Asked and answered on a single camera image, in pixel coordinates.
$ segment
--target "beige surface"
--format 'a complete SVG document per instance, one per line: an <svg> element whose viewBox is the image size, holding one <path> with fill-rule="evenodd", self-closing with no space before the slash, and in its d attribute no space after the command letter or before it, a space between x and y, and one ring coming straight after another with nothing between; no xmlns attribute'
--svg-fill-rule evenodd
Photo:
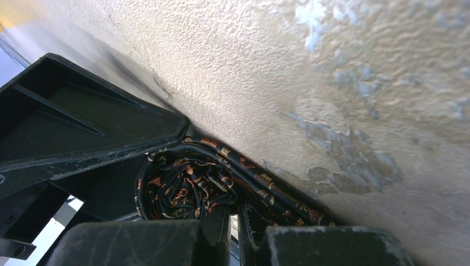
<svg viewBox="0 0 470 266"><path fill-rule="evenodd" d="M223 2L0 0L0 23L31 18L2 33L30 61L157 93L420 261L467 264L470 1Z"/></svg>

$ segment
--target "patterned fabric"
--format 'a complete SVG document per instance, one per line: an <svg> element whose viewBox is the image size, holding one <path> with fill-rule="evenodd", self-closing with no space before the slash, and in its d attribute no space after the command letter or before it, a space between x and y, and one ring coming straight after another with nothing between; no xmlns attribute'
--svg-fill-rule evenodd
<svg viewBox="0 0 470 266"><path fill-rule="evenodd" d="M187 137L150 153L136 181L137 212L146 220L202 219L215 206L244 201L274 226L335 225L310 197L209 139Z"/></svg>

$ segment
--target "worn patch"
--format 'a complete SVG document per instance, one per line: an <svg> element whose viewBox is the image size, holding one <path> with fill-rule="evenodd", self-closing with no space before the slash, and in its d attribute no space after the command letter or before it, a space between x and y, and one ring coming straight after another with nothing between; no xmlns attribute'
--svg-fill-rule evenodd
<svg viewBox="0 0 470 266"><path fill-rule="evenodd" d="M295 120L305 136L322 147L340 169L330 171L321 166L311 166L307 173L312 182L328 183L340 192L364 194L381 191L384 185L403 180L395 160L374 150L364 132L349 130L343 134L325 122L308 122L296 114L285 114Z"/></svg>

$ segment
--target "black fabric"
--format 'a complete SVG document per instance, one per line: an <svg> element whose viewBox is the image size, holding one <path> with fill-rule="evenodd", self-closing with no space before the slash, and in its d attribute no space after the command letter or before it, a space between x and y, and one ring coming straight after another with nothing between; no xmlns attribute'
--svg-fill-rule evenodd
<svg viewBox="0 0 470 266"><path fill-rule="evenodd" d="M244 201L274 226L335 225L308 196L209 139L187 137L149 154L136 180L137 212L146 220L201 219Z"/></svg>

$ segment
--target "stucco surface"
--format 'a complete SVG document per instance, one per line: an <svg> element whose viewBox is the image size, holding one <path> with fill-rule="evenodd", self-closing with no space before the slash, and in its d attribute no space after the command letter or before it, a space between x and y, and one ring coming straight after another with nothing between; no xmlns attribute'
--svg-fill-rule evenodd
<svg viewBox="0 0 470 266"><path fill-rule="evenodd" d="M470 261L470 1L0 0L61 54L194 124L423 264Z"/></svg>

